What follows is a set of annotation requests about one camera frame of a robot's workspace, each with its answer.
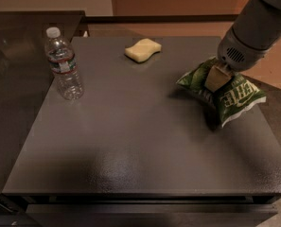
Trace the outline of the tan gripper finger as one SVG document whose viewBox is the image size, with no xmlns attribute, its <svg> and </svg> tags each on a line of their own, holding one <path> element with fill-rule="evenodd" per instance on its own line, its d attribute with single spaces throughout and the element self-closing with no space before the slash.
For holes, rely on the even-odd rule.
<svg viewBox="0 0 281 227">
<path fill-rule="evenodd" d="M 233 75 L 233 71 L 227 64 L 217 62 L 211 67 L 204 83 L 204 87 L 214 93 L 224 86 Z"/>
</svg>

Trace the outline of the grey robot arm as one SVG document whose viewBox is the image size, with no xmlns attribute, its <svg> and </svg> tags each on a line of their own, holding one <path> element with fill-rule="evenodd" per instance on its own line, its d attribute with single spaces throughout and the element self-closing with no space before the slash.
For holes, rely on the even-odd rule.
<svg viewBox="0 0 281 227">
<path fill-rule="evenodd" d="M 281 38 L 281 0 L 249 0 L 218 47 L 204 86 L 212 93 L 255 66 Z"/>
</svg>

